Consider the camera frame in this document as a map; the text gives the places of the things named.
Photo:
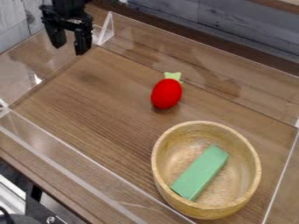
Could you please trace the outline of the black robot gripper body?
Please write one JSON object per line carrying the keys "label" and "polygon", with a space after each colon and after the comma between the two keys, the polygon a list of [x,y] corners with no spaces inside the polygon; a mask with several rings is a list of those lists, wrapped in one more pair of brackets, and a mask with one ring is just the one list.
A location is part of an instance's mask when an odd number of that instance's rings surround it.
{"label": "black robot gripper body", "polygon": [[85,12],[85,4],[91,0],[49,0],[41,1],[41,21],[47,30],[89,29],[92,16]]}

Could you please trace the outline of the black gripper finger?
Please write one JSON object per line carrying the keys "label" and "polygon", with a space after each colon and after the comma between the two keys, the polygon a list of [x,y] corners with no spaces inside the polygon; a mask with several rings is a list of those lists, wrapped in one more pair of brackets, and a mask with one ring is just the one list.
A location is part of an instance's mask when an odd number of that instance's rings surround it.
{"label": "black gripper finger", "polygon": [[44,28],[51,40],[51,44],[60,48],[67,43],[67,36],[64,31],[64,25],[57,21],[44,21]]}
{"label": "black gripper finger", "polygon": [[83,55],[91,48],[92,45],[92,32],[77,28],[75,30],[75,52],[77,55]]}

